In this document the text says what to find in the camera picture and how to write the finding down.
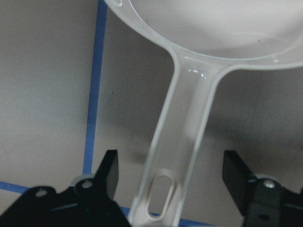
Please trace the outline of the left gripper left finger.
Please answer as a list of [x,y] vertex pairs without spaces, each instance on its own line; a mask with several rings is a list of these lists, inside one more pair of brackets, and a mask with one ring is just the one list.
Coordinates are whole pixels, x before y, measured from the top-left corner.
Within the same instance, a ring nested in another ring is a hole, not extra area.
[[93,176],[57,193],[37,186],[25,191],[0,216],[2,227],[128,227],[114,201],[119,179],[118,151],[107,150]]

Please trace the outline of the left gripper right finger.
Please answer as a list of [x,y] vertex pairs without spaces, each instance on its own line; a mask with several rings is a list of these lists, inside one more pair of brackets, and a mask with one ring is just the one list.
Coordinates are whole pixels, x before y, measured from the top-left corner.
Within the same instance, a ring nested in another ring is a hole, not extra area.
[[255,175],[236,151],[223,155],[222,179],[244,227],[301,227],[303,194],[292,192],[279,182]]

